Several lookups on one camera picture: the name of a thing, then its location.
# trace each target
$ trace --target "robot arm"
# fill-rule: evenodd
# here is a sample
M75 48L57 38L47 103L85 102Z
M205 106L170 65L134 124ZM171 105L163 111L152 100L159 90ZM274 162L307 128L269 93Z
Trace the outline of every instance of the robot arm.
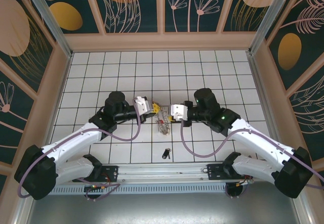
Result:
M246 132L233 134L232 139L252 148L265 159L265 161L254 160L233 152L223 163L224 171L228 175L236 172L240 175L254 176L273 183L282 193L291 198L296 198L299 195L311 178L312 173L268 140L311 166L307 150L302 147L294 150L254 129L235 112L221 108L210 89L203 88L196 91L194 98L197 106L193 106L191 101L171 105L170 114L175 121L183 120L184 127L190 127L192 121L203 122L213 131L224 136L228 136L236 130L246 129Z
M146 97L137 97L135 105L140 123L144 123L147 118L154 116L153 104ZM45 197L57 184L80 177L92 176L96 179L100 175L102 164L92 155L85 155L71 162L67 162L67 160L82 149L107 137L100 130L111 134L117 129L119 123L137 118L134 105L130 106L125 101L124 94L111 92L105 101L105 106L79 130L42 148L38 148L36 145L29 147L14 178L20 182L29 166L50 151L33 167L23 183L23 187L34 199L39 200Z

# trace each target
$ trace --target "flower illustration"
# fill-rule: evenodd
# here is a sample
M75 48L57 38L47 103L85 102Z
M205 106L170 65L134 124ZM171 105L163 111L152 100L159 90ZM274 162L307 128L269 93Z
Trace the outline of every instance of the flower illustration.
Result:
M10 104L12 102L12 98L14 96L14 91L15 91L15 87L8 83L7 87L5 86L4 82L0 82L0 112L3 112L3 113L10 113L24 121L27 121L27 119L13 113L12 111L10 111ZM10 128L10 129L13 129L13 130L16 130L17 132L20 132L22 133L23 130L21 129L18 129L12 125L9 125L9 124L6 124L2 121L0 121L0 124L7 127L7 128Z
M8 83L7 89L4 82L0 82L0 111L7 113L10 111L10 104L14 96L15 87Z
M218 0L194 0L198 14L197 31L199 31L199 21L201 15L207 15L219 12L219 6L217 6Z
M177 30L177 25L176 25L176 18L175 18L175 15L174 15L174 11L176 9L182 9L182 8L185 8L187 7L187 2L185 2L186 0L168 0L169 1L169 4L170 4L170 7L172 9L172 13L173 13L173 23L174 23L174 28L176 29L176 32L178 32Z

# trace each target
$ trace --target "white grid floor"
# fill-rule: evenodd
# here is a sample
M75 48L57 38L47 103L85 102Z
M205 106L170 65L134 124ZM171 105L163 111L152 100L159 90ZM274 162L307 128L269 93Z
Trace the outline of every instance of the white grid floor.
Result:
M211 88L222 107L227 107L249 121L259 131L269 134L245 51L158 51L75 53L60 102L52 142L79 129L93 116L111 91L122 91L131 103L135 96L146 96L163 106L195 102L193 94ZM118 125L115 135L131 138L136 122ZM224 137L202 123L185 128L188 146L198 154L209 154ZM171 148L170 159L162 159ZM141 127L133 142L105 138L75 154L78 159L91 153L103 164L223 161L237 151L257 158L237 141L228 141L214 157L193 157L183 147L180 124L172 124L170 135L157 130L155 118Z

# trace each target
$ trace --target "metal bracket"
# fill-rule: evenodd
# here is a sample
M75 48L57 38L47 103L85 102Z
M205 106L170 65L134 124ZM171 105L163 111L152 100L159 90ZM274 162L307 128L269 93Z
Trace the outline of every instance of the metal bracket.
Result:
M107 182L107 176L110 182L117 182L118 177L118 166L102 166L101 173L96 179L92 177L86 177L85 180L88 182Z
M245 178L244 175L239 175L237 173L233 174L233 176L228 176L226 172L223 170L223 164L208 164L207 165L207 173L209 180L242 180Z

